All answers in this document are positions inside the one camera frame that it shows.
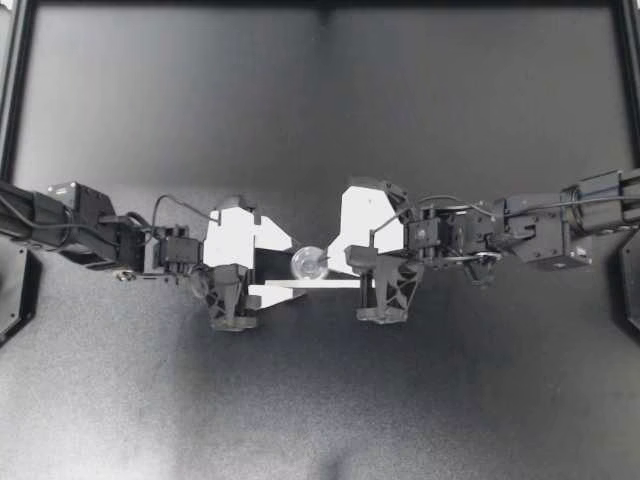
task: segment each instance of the cable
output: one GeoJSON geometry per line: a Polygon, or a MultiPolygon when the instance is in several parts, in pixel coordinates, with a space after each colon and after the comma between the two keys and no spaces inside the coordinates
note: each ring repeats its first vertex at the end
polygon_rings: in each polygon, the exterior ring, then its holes
{"type": "MultiPolygon", "coordinates": [[[[488,216],[489,218],[495,218],[495,215],[493,213],[491,213],[490,211],[485,210],[484,208],[479,207],[477,205],[474,205],[472,203],[466,203],[463,200],[461,200],[460,198],[455,197],[453,195],[429,195],[428,197],[423,197],[420,200],[418,200],[416,202],[416,205],[421,205],[423,203],[430,202],[430,201],[433,201],[433,200],[451,200],[451,201],[454,201],[454,202],[458,202],[458,203],[462,204],[462,205],[459,205],[458,207],[456,207],[456,208],[459,208],[460,210],[468,210],[468,209],[471,208],[471,209],[476,210],[477,212],[479,212],[479,213],[481,213],[483,215],[488,216]]],[[[373,246],[373,240],[375,238],[376,233],[378,233],[380,230],[385,228],[387,225],[389,225],[391,222],[393,222],[396,218],[399,218],[401,215],[403,215],[408,210],[411,210],[411,208],[413,208],[413,207],[414,207],[413,204],[408,205],[407,207],[405,207],[405,208],[399,210],[398,212],[396,212],[396,214],[393,217],[389,218],[387,221],[385,221],[378,228],[374,228],[373,230],[370,230],[369,231],[369,243],[370,243],[370,245],[373,246]]]]}
{"type": "Polygon", "coordinates": [[[143,227],[147,227],[147,228],[151,227],[151,224],[149,222],[147,222],[147,220],[142,215],[140,215],[138,212],[127,212],[125,214],[125,217],[132,218],[133,220],[138,222],[143,227]]]}
{"type": "Polygon", "coordinates": [[[173,203],[186,208],[187,210],[195,213],[196,215],[205,218],[208,222],[216,222],[219,224],[219,220],[215,219],[215,218],[211,218],[211,216],[207,215],[206,213],[202,212],[201,210],[198,210],[196,207],[194,207],[193,205],[187,203],[187,202],[183,202],[182,200],[178,200],[176,197],[174,197],[171,194],[165,193],[160,195],[157,199],[156,199],[156,203],[153,206],[153,215],[151,216],[151,225],[149,226],[150,229],[150,235],[149,237],[144,241],[144,243],[142,245],[147,245],[152,238],[154,238],[154,234],[155,234],[155,230],[156,230],[156,219],[158,217],[158,207],[160,206],[160,203],[162,202],[162,200],[171,200],[173,203]]]}
{"type": "Polygon", "coordinates": [[[463,205],[461,205],[461,208],[471,208],[473,210],[475,210],[476,212],[482,213],[483,215],[486,215],[487,217],[490,218],[494,218],[495,215],[493,213],[491,213],[488,210],[485,210],[482,207],[479,207],[477,205],[474,205],[473,203],[467,203],[464,200],[461,200],[458,197],[454,197],[453,195],[429,195],[428,197],[423,197],[420,200],[418,200],[417,204],[420,205],[422,203],[426,203],[426,202],[431,202],[433,200],[451,200],[453,202],[459,202],[463,205]]]}
{"type": "Polygon", "coordinates": [[[591,203],[607,203],[607,202],[620,202],[625,200],[638,200],[640,201],[640,195],[617,195],[615,197],[598,197],[598,198],[584,198],[582,200],[568,200],[566,202],[546,203],[542,205],[532,205],[516,212],[508,213],[504,217],[518,217],[525,215],[529,212],[535,212],[537,210],[550,210],[553,208],[573,207],[576,205],[588,205],[591,203]]]}
{"type": "Polygon", "coordinates": [[[112,242],[111,240],[105,238],[98,230],[96,230],[93,227],[90,227],[89,225],[84,225],[81,223],[36,223],[33,222],[31,220],[29,220],[27,217],[25,217],[20,210],[18,210],[16,207],[14,207],[13,205],[11,205],[11,202],[9,202],[4,196],[0,195],[0,203],[7,209],[9,210],[13,215],[15,215],[15,217],[20,220],[22,223],[24,223],[25,225],[27,225],[30,228],[36,229],[36,230],[66,230],[66,229],[71,229],[71,228],[77,228],[78,230],[84,230],[88,233],[90,233],[91,235],[93,235],[94,237],[96,237],[98,240],[111,245],[112,247],[118,247],[119,245],[115,242],[112,242]]]}

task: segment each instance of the clear glass ball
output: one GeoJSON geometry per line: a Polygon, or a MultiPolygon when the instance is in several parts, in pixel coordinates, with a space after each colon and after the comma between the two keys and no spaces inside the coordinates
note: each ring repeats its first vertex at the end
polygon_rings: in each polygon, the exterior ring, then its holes
{"type": "Polygon", "coordinates": [[[327,252],[318,247],[302,247],[291,258],[291,273],[298,280],[320,280],[329,274],[327,252]]]}

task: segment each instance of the dark gray backdrop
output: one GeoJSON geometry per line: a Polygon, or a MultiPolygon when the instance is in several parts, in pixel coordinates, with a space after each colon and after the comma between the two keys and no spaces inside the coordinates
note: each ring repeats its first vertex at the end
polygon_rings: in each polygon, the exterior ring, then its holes
{"type": "MultiPolygon", "coordinates": [[[[146,215],[242,192],[323,246],[350,175],[492,199],[632,168],[615,47],[596,7],[43,7],[15,183],[146,215]]],[[[429,274],[403,326],[324,292],[243,335],[185,289],[48,257],[0,349],[0,478],[637,478],[621,240],[579,271],[507,260],[489,290],[429,274]]]]}

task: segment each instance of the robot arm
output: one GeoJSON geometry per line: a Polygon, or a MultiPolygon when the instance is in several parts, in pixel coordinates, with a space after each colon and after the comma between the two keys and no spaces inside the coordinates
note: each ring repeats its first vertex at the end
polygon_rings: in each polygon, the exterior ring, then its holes
{"type": "Polygon", "coordinates": [[[461,267],[473,284],[484,285],[493,279],[496,262],[509,254],[543,270],[591,264],[593,236],[638,228],[640,170],[587,178],[555,194],[436,205],[452,198],[430,196],[396,208],[390,220],[397,218],[404,228],[398,251],[379,254],[374,248],[380,228],[372,230],[368,246],[346,249],[347,264],[361,278],[358,319],[406,321],[425,268],[461,267]]]}
{"type": "Polygon", "coordinates": [[[147,275],[147,235],[157,240],[153,267],[161,270],[150,275],[185,275],[202,262],[202,244],[186,227],[152,226],[135,212],[116,215],[108,196],[76,182],[51,186],[48,195],[0,182],[0,232],[91,270],[147,275]]]}

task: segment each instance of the metal frame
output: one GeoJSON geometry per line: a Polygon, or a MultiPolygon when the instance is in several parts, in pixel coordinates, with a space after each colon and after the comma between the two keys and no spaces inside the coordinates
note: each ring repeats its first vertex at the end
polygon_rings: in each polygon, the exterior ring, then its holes
{"type": "MultiPolygon", "coordinates": [[[[640,155],[640,33],[638,27],[637,0],[601,0],[594,2],[584,0],[589,5],[609,6],[613,10],[615,31],[617,34],[618,52],[622,64],[625,90],[628,101],[628,118],[631,130],[631,140],[635,156],[640,155]]],[[[9,33],[8,46],[5,51],[2,77],[0,79],[0,180],[11,182],[13,179],[13,166],[15,163],[16,141],[20,128],[20,114],[24,86],[28,75],[28,61],[31,51],[31,40],[36,20],[38,6],[46,3],[56,3],[55,0],[15,0],[13,15],[9,33]]],[[[331,9],[355,4],[366,6],[367,4],[380,6],[381,2],[354,2],[354,1],[314,1],[314,2],[273,2],[275,6],[299,5],[319,9],[323,14],[329,14],[331,9]]],[[[544,2],[549,5],[576,4],[581,2],[569,2],[563,0],[544,2]]],[[[241,2],[245,6],[251,3],[241,2]]],[[[443,2],[388,2],[389,6],[408,5],[443,5],[443,2]]],[[[522,6],[522,2],[488,1],[487,4],[522,6]]],[[[480,7],[480,2],[471,3],[465,1],[444,2],[446,6],[473,5],[480,7]]]]}

